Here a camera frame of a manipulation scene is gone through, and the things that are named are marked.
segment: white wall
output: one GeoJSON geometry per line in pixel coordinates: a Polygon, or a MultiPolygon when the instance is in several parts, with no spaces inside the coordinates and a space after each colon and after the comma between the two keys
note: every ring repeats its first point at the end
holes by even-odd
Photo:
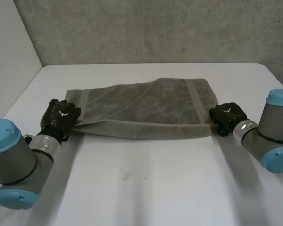
{"type": "Polygon", "coordinates": [[[41,68],[13,0],[0,0],[0,117],[41,68]]]}

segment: gray wall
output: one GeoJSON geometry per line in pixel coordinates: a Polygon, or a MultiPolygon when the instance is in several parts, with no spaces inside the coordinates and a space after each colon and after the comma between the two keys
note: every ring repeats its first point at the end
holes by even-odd
{"type": "Polygon", "coordinates": [[[43,64],[258,62],[283,84],[283,0],[14,0],[43,64]]]}

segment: blue joint cap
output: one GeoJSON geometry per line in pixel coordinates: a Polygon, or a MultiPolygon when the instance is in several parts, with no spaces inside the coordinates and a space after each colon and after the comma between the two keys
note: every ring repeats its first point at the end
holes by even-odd
{"type": "Polygon", "coordinates": [[[283,89],[275,89],[269,92],[266,99],[269,105],[283,107],[283,89]]]}
{"type": "Polygon", "coordinates": [[[7,119],[0,119],[0,153],[14,147],[21,138],[20,130],[7,119]]]}
{"type": "Polygon", "coordinates": [[[265,153],[260,163],[271,173],[283,173],[283,147],[265,153]]]}
{"type": "Polygon", "coordinates": [[[14,210],[27,210],[33,207],[39,195],[21,189],[1,189],[0,205],[14,210]]]}

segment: table surface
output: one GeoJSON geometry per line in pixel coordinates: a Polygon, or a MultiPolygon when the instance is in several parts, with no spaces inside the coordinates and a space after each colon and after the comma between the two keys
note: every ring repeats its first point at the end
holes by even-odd
{"type": "MultiPolygon", "coordinates": [[[[219,103],[259,122],[272,89],[266,67],[231,64],[51,65],[5,118],[36,134],[48,102],[68,89],[204,78],[219,103]]],[[[283,174],[262,168],[232,136],[129,140],[73,134],[30,210],[0,206],[0,226],[283,226],[283,174]]]]}

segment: towel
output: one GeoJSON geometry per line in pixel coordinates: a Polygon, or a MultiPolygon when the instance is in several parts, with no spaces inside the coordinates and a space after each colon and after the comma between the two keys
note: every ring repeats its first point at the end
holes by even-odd
{"type": "Polygon", "coordinates": [[[211,135],[209,110],[218,102],[205,79],[160,78],[152,82],[68,90],[81,108],[73,129],[132,139],[192,139],[211,135]]]}

